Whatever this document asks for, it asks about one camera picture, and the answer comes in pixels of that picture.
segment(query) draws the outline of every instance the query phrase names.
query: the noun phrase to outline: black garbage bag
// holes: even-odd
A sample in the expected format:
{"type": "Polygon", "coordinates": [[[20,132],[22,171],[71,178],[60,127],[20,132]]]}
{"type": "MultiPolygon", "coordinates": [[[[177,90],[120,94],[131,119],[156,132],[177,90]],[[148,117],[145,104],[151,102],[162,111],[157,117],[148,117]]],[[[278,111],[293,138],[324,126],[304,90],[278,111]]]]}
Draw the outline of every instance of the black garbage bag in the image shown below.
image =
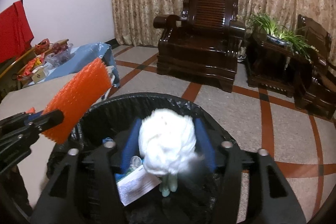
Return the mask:
{"type": "MultiPolygon", "coordinates": [[[[53,174],[55,167],[69,149],[78,148],[85,155],[100,146],[102,140],[107,137],[115,139],[119,146],[117,140],[122,140],[120,136],[129,130],[136,118],[144,119],[151,115],[153,110],[160,108],[171,109],[193,119],[201,118],[210,139],[216,142],[226,140],[236,143],[206,111],[192,102],[159,93],[126,94],[98,103],[85,113],[68,140],[62,145],[55,145],[48,160],[47,176],[53,174]]],[[[222,175],[209,173],[205,164],[199,163],[194,168],[191,167],[191,170],[193,172],[190,176],[178,176],[178,190],[167,198],[163,198],[158,189],[153,189],[126,206],[124,209],[128,222],[208,223],[222,175]]],[[[88,189],[88,195],[95,196],[95,190],[88,189]]],[[[94,223],[99,223],[96,212],[90,212],[88,217],[95,220],[94,223]]]]}

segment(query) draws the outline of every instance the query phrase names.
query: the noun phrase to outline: orange bristles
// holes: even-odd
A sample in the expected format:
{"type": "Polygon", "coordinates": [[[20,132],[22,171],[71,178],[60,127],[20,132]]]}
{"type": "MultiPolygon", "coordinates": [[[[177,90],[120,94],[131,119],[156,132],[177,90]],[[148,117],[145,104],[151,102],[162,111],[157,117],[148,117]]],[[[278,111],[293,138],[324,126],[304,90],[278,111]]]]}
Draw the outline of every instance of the orange bristles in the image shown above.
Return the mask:
{"type": "Polygon", "coordinates": [[[26,113],[32,113],[32,114],[34,114],[36,111],[35,111],[35,107],[31,107],[30,109],[28,109],[27,111],[26,111],[26,113]]]}
{"type": "Polygon", "coordinates": [[[43,134],[58,144],[64,143],[79,119],[110,87],[105,65],[96,58],[77,73],[44,109],[42,114],[61,110],[64,121],[43,134]]]}

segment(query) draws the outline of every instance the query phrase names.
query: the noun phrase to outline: wooden side table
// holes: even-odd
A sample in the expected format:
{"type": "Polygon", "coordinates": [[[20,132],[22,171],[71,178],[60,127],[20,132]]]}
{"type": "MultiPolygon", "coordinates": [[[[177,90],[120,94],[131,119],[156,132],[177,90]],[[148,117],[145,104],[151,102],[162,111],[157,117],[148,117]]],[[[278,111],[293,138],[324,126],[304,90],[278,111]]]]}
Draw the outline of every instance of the wooden side table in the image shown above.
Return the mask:
{"type": "Polygon", "coordinates": [[[308,61],[294,55],[287,46],[270,42],[266,33],[254,32],[248,42],[245,60],[248,86],[265,86],[292,97],[295,69],[308,61]]]}

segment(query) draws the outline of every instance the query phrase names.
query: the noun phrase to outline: white tissue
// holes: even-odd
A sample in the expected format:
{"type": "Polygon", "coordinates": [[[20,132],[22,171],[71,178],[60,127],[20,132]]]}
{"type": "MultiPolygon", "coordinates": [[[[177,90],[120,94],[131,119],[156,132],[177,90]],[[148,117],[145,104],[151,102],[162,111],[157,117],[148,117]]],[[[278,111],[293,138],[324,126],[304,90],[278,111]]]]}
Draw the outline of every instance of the white tissue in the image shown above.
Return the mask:
{"type": "Polygon", "coordinates": [[[142,120],[139,132],[140,155],[148,173],[173,175],[188,169],[197,157],[193,119],[169,109],[156,109],[142,120]]]}

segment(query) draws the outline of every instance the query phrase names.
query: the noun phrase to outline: red cloth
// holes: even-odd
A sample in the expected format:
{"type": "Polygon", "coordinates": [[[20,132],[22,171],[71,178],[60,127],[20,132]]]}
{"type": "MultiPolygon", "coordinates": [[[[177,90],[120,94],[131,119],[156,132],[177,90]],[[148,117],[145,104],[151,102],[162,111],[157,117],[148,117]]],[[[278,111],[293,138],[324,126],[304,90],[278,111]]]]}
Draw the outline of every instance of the red cloth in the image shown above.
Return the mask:
{"type": "Polygon", "coordinates": [[[33,38],[23,0],[14,2],[0,13],[0,63],[22,55],[30,48],[33,38]]]}

